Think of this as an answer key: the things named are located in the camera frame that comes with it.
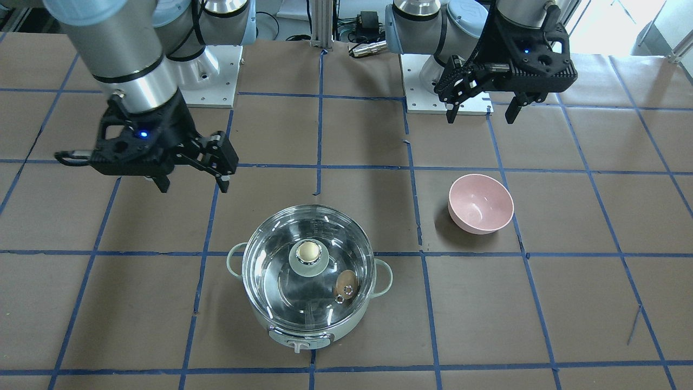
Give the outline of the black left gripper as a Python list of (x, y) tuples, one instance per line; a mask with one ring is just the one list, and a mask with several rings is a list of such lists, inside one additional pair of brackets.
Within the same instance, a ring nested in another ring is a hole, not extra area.
[(521, 25), (493, 11), (469, 59), (451, 55), (435, 86), (453, 124), (460, 104), (480, 92), (513, 92), (506, 121), (539, 96), (564, 92), (578, 79), (570, 57), (569, 36), (561, 11), (539, 11), (538, 25)]

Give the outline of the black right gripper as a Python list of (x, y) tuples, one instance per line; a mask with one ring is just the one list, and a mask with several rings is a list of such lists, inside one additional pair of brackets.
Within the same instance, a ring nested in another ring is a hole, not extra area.
[(108, 175), (151, 176), (167, 193), (168, 174), (176, 165), (189, 165), (215, 176), (220, 192), (228, 192), (238, 155), (223, 131), (198, 133), (181, 91), (145, 113), (127, 111), (125, 97), (114, 92), (107, 100), (89, 166)]

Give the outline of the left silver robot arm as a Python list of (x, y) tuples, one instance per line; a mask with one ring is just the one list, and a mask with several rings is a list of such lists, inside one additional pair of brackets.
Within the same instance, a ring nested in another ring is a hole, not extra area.
[(482, 92), (512, 92), (505, 112), (564, 92), (578, 79), (564, 26), (569, 1), (393, 1), (385, 15), (388, 49), (430, 55), (441, 74), (433, 93), (452, 124)]

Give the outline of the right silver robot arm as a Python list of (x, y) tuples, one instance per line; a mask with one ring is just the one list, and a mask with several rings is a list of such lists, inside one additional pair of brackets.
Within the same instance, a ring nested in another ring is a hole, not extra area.
[(107, 97), (96, 143), (66, 166), (143, 176), (163, 193), (176, 165), (221, 190), (239, 161), (225, 131), (201, 135), (191, 107), (232, 108), (242, 52), (257, 39), (254, 1), (45, 1)]

